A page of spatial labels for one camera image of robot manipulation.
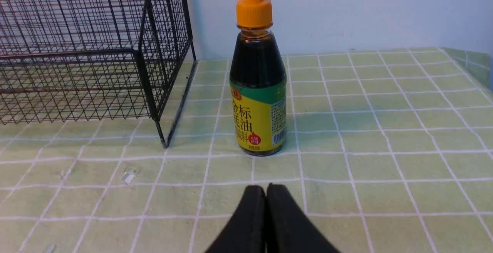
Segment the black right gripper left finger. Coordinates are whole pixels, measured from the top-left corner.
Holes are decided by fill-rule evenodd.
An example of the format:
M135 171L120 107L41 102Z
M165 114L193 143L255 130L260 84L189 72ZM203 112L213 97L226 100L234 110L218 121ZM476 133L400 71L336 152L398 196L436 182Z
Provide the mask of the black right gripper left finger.
M264 253L266 195L259 185L248 185L231 218L206 253Z

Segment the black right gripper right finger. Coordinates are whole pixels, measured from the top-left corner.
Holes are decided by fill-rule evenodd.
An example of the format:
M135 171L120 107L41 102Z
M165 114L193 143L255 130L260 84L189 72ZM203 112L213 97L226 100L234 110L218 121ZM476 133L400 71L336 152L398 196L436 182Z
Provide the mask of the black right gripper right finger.
M338 253L303 213L285 185L267 188L268 253Z

